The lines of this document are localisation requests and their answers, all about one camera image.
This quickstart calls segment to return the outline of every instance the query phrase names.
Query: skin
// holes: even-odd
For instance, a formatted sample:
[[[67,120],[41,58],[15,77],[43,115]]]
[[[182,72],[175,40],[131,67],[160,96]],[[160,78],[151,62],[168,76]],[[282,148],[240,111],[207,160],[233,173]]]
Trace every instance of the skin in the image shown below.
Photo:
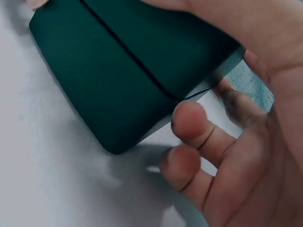
[[[186,11],[249,51],[245,61],[275,97],[269,113],[226,81],[214,88],[238,139],[208,121],[202,106],[180,103],[173,132],[184,142],[166,152],[166,180],[211,227],[303,226],[303,4],[298,0],[144,0]],[[218,168],[200,168],[200,157]]]

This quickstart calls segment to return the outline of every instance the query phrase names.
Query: white surface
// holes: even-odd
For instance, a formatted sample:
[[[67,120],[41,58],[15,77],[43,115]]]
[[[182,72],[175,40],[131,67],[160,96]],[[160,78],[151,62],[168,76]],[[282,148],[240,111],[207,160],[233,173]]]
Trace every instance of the white surface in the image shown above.
[[[205,226],[157,172],[159,155],[179,143],[169,125],[133,152],[105,153],[35,49],[31,15],[19,0],[0,0],[0,226]],[[210,94],[200,103],[239,135]],[[215,174],[205,161],[203,168]]]

